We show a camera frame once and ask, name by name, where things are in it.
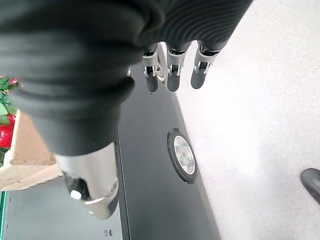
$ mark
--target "gray floor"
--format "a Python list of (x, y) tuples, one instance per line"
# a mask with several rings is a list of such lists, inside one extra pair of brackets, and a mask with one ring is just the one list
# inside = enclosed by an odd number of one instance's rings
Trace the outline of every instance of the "gray floor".
[(193, 90), (177, 91), (223, 240), (318, 240), (320, 206), (300, 173), (320, 169), (320, 2), (256, 0)]

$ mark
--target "green leaf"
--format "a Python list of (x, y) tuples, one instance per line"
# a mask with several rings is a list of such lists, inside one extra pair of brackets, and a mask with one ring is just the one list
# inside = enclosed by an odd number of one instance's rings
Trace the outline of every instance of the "green leaf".
[(0, 124), (10, 124), (8, 115), (0, 115)]
[(8, 90), (10, 87), (10, 81), (7, 81), (3, 84), (3, 86), (1, 87), (2, 90)]
[(10, 99), (9, 99), (8, 94), (4, 94), (4, 96), (3, 96), (2, 99), (1, 99), (1, 101), (2, 101), (3, 103), (6, 103), (6, 104), (10, 103)]
[(0, 167), (2, 167), (2, 165), (4, 164), (4, 160), (5, 160), (5, 153), (4, 152), (0, 152)]
[(5, 105), (5, 108), (7, 110), (7, 112), (9, 114), (12, 114), (12, 115), (17, 115), (17, 108), (15, 106), (12, 106), (10, 104), (6, 104)]
[(6, 153), (9, 151), (9, 148), (5, 148), (5, 147), (0, 147), (0, 152), (2, 153)]
[(8, 111), (6, 109), (6, 107), (0, 103), (0, 115), (7, 115), (8, 114)]
[(6, 76), (6, 77), (3, 77), (3, 78), (0, 78), (0, 85), (5, 84), (7, 82), (10, 83), (9, 77)]

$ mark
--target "round metal button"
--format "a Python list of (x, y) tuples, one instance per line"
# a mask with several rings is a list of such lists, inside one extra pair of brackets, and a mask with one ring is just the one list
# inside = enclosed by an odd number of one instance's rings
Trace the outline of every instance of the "round metal button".
[(196, 170), (195, 156), (188, 142), (182, 136), (174, 138), (174, 152), (182, 169), (189, 175)]

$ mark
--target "black rubber fingertip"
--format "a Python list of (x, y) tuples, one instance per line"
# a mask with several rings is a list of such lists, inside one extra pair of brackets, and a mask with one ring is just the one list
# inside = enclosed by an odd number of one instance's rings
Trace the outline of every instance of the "black rubber fingertip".
[(206, 75), (207, 74), (204, 74), (203, 70), (199, 70), (199, 72), (195, 72), (193, 70), (192, 77), (191, 77), (191, 86), (194, 89), (201, 88), (205, 82)]
[(173, 72), (172, 75), (168, 75), (167, 87), (170, 92), (175, 92), (178, 90), (180, 85), (180, 76), (177, 76), (177, 72)]
[(157, 76), (146, 76), (145, 77), (146, 80), (146, 87), (148, 88), (148, 90), (152, 93), (154, 93), (155, 91), (157, 91), (158, 89), (158, 78)]
[(300, 179), (305, 189), (320, 204), (320, 170), (308, 168), (301, 173)]

